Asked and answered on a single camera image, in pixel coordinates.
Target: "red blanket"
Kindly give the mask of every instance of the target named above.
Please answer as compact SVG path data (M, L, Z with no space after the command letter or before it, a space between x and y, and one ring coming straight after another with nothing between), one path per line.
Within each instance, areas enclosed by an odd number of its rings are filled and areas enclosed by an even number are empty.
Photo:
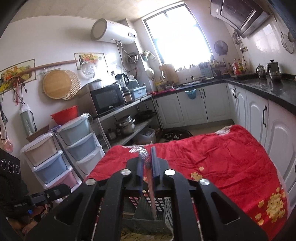
M187 179L205 177L213 182L267 233L269 240L287 220L287 198L277 171L264 148L243 127L231 126L220 133L199 135L148 145L157 156ZM131 148L114 146L88 178L102 180L123 169L136 157Z

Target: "wall fan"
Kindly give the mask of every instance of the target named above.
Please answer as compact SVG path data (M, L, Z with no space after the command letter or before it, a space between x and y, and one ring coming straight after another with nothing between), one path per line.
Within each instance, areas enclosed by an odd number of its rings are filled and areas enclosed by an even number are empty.
M221 56L228 53L228 45L222 40L218 40L214 45L215 52Z

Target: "water heater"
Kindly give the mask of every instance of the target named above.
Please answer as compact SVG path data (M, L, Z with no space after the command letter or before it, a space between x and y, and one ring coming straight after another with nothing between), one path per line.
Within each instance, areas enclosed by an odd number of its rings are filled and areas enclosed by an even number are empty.
M137 32L128 26L101 18L97 20L91 29L91 39L94 41L103 41L122 44L131 44L135 41Z

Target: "window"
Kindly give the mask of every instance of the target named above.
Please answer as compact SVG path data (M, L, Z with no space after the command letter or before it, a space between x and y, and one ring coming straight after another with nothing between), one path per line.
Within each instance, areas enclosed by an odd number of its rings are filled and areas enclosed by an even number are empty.
M186 5L144 20L162 64L175 69L210 60L209 44Z

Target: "blender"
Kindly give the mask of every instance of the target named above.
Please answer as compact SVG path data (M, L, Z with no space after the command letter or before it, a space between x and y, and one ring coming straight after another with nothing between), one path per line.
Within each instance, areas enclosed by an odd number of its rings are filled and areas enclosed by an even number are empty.
M133 99L129 89L127 88L127 85L129 84L128 76L126 74L117 74L115 76L115 80L116 83L121 86L126 103L131 102Z

